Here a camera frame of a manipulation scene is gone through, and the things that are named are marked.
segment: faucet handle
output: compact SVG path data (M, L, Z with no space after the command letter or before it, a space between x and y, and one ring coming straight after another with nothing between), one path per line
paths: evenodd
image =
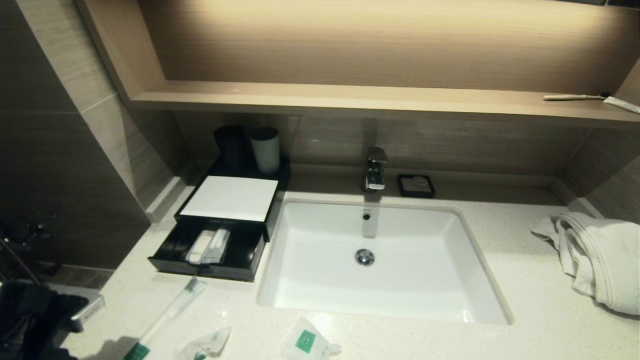
M386 164L389 162L389 159L387 159L387 154L385 154L385 151L380 147L370 147L367 151L367 160L372 163L381 164Z

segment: sink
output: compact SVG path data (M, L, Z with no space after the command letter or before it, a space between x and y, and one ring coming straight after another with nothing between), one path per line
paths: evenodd
M287 202L279 221L262 306L509 323L453 210Z

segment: wood grain wall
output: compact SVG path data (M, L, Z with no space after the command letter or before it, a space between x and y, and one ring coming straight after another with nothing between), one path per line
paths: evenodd
M103 34L95 45L109 72L116 74L118 69L119 76L114 76L113 82L121 94L133 99L164 81L136 0L82 0L77 5L88 30L94 35ZM89 7L100 17L91 17Z
M640 60L615 96L640 105ZM640 223L640 131L594 129L562 178L605 217Z
M214 159L222 125L271 126L294 163L361 167L366 149L384 148L389 166L423 170L555 176L588 129L457 120L379 120L178 111L195 158Z
M0 2L0 26L0 218L24 216L53 232L54 241L29 253L34 259L115 268L145 232L148 218L16 1ZM55 24L50 32L55 35ZM72 79L72 92L82 94L78 104L86 106L100 96L99 89L87 86L95 71L75 61L77 53L60 53L69 56L63 78Z
M73 0L19 0L18 4L54 75L60 77L118 174L146 209L189 157L173 113L136 111L123 105Z
M615 91L628 9L550 0L140 0L169 80Z
M640 47L640 34L638 37L638 47ZM640 58L616 92L616 97L640 106Z

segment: faucet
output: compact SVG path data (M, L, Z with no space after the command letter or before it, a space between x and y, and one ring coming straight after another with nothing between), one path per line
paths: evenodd
M382 164L388 162L385 151L379 147L370 147L367 151L367 170L364 173L362 190L367 193L385 188Z

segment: white towel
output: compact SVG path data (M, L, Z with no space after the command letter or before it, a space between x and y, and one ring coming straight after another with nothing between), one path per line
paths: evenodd
M553 241L575 291L640 315L640 225L566 213L544 218L531 232Z

